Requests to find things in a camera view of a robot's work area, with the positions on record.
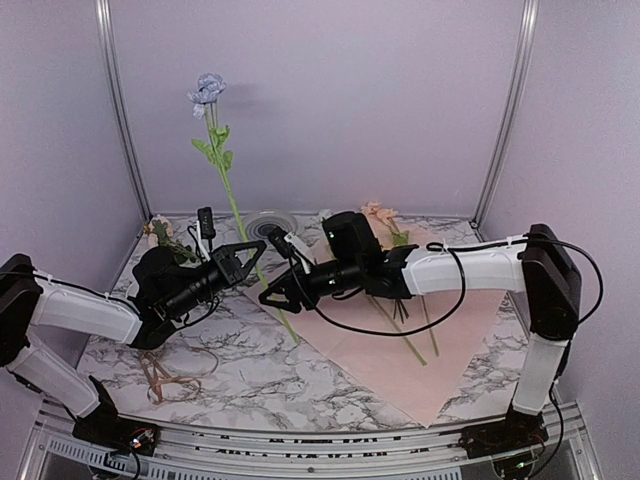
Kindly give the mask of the small pink blossom stem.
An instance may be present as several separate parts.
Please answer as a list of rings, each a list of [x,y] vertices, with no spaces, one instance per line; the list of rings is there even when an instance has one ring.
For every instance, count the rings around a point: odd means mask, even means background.
[[[166,247],[174,256],[179,265],[187,262],[195,263],[198,260],[193,249],[184,245],[174,237],[174,229],[171,222],[164,216],[156,215],[143,227],[150,248]]]

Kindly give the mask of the white fake flower stem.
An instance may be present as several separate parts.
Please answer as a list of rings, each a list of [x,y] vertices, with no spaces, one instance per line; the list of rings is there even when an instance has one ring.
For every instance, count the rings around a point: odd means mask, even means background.
[[[408,234],[395,228],[392,217],[385,224],[390,228],[394,244],[385,250],[375,237],[367,215],[362,212],[342,212],[322,222],[322,228],[334,257],[334,265],[325,278],[338,285],[325,290],[336,301],[346,301],[363,294],[394,328],[393,335],[403,339],[419,363],[427,364],[400,326],[409,318],[403,303],[408,290],[401,285],[402,261],[413,249]]]

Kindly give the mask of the yellow fake flower bunch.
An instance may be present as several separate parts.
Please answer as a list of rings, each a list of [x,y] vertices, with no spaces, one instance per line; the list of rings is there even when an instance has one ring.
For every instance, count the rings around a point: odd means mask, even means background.
[[[390,322],[396,332],[403,332],[403,326],[408,319],[408,311],[401,299],[394,299],[391,303]]]

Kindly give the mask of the large pink fake rose stem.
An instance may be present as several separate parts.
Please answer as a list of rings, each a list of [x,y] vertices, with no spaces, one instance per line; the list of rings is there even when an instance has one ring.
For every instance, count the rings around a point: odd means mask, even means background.
[[[391,246],[406,246],[409,244],[410,232],[409,230],[402,230],[398,224],[395,222],[395,217],[398,212],[392,208],[384,208],[379,202],[367,202],[364,206],[360,208],[361,213],[367,217],[368,221],[374,220],[383,225],[389,232]],[[380,301],[376,300],[374,297],[368,296],[367,300],[369,303],[375,307],[377,312],[389,323],[390,326],[390,317],[388,310],[380,303]],[[427,310],[426,302],[424,298],[420,297],[420,306],[423,315],[423,320],[426,325],[431,324],[431,319]],[[440,355],[439,347],[437,344],[437,340],[435,339],[435,335],[433,333],[429,333],[431,346],[433,348],[433,352],[436,357]],[[423,355],[419,352],[417,347],[408,339],[403,337],[403,341],[405,346],[410,350],[410,352],[414,355],[417,361],[420,363],[422,367],[427,366],[428,362],[423,357]]]

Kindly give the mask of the pink wrapping paper sheet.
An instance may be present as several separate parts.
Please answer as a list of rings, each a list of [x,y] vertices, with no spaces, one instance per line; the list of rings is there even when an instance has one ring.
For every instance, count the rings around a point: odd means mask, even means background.
[[[431,322],[456,302],[455,292],[424,298]],[[420,297],[405,303],[403,332],[426,325]],[[394,328],[359,294],[346,301],[323,298],[319,308],[360,333],[336,328],[314,311],[267,313],[285,318],[295,333],[326,359],[394,407],[404,422],[424,427],[479,419],[506,412],[524,362],[526,338],[502,291],[470,291],[455,314],[433,329],[408,339],[428,364],[422,367],[403,339],[374,336]],[[435,356],[429,333],[435,335]]]

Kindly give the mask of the blue fake flower stem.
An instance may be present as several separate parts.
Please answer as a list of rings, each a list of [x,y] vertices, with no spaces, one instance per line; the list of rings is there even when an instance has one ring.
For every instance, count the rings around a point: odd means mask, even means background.
[[[248,242],[248,235],[229,180],[229,172],[234,160],[234,153],[227,148],[230,127],[228,124],[222,124],[219,116],[218,100],[226,88],[226,81],[220,74],[205,73],[198,77],[196,88],[186,93],[193,105],[193,115],[204,120],[207,133],[206,140],[192,139],[191,144],[217,170],[227,194],[239,236],[242,241]]]

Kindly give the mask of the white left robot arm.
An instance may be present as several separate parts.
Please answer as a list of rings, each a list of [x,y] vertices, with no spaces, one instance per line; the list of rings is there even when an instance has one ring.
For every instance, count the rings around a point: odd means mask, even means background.
[[[107,408],[96,381],[81,376],[36,337],[38,326],[110,339],[154,350],[174,333],[196,325],[191,312],[213,313],[221,291],[247,279],[266,249],[262,240],[223,245],[195,266],[177,264],[167,247],[148,250],[133,269],[134,296],[108,293],[39,273],[29,256],[15,254],[1,267],[1,365],[56,398],[106,445],[125,438],[126,423]]]

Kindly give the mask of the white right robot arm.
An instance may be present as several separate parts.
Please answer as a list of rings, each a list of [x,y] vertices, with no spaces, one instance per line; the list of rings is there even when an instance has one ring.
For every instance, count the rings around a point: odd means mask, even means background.
[[[581,276],[544,224],[467,246],[384,248],[367,218],[342,212],[306,250],[270,235],[288,266],[259,302],[295,317],[322,354],[421,423],[432,421],[470,362],[507,292],[527,296],[531,337],[510,413],[495,438],[515,448],[534,431],[580,322]]]

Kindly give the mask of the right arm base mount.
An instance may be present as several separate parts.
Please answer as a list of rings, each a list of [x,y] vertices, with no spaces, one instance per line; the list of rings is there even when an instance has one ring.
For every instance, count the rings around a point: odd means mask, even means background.
[[[542,445],[548,439],[541,413],[528,415],[509,407],[501,420],[464,427],[458,446],[475,459]]]

